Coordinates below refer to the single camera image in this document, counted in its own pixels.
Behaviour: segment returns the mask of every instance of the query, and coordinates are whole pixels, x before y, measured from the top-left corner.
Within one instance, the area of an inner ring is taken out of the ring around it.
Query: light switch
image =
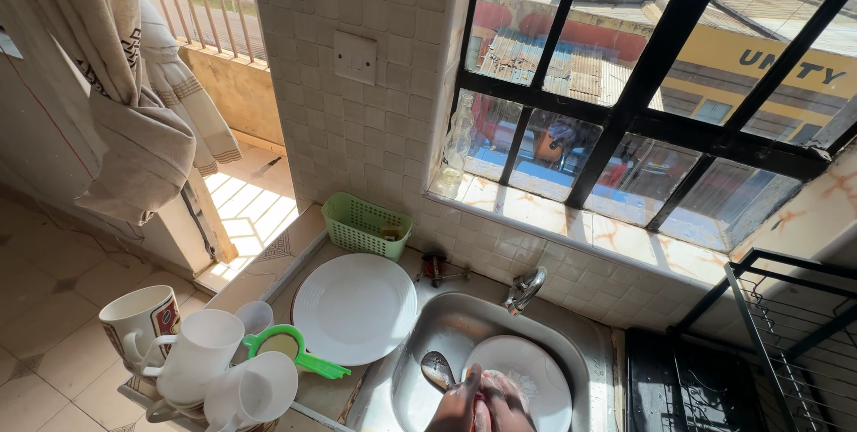
[[[376,41],[345,32],[333,33],[333,71],[337,75],[374,86],[377,57]]]

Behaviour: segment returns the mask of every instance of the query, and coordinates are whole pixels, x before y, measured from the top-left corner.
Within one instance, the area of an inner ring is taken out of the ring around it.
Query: chrome tap
[[[547,277],[548,270],[544,266],[539,266],[525,277],[516,277],[512,280],[509,297],[503,303],[503,306],[509,310],[509,315],[516,316],[524,311],[524,307],[538,293]]]

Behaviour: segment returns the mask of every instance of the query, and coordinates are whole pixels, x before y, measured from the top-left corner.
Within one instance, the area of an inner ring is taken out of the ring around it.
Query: stainless steel sink
[[[559,364],[572,393],[570,430],[616,430],[609,328],[541,299],[530,302],[521,315],[510,316],[500,305],[508,287],[478,275],[470,281],[448,279],[437,289],[426,278],[415,285],[416,326],[397,350],[368,369],[347,427],[358,432],[423,432],[441,400],[420,371],[423,356],[438,350],[460,374],[476,345],[508,334],[541,346]]]

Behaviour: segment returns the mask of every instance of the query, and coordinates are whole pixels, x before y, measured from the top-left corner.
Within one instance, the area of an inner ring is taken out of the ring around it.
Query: glass bottle
[[[443,147],[441,180],[444,184],[457,185],[465,174],[465,162],[470,154],[470,131],[473,129],[473,96],[462,94],[458,108],[453,114],[449,134]]]

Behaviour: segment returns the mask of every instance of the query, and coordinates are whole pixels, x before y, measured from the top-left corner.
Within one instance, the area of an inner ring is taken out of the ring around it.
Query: hand
[[[482,380],[482,367],[474,363],[464,382],[449,387],[425,432],[470,432],[473,401]]]
[[[521,387],[496,370],[482,376],[480,397],[474,405],[476,432],[536,432],[530,400]]]

